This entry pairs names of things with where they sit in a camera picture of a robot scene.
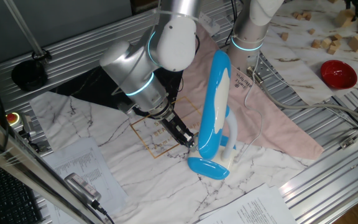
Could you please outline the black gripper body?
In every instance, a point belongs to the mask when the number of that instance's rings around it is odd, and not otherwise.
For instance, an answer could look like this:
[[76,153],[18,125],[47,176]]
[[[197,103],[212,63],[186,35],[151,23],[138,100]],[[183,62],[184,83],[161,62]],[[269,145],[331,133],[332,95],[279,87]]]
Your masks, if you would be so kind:
[[160,122],[175,139],[189,138],[189,134],[186,132],[186,126],[176,112],[168,112]]

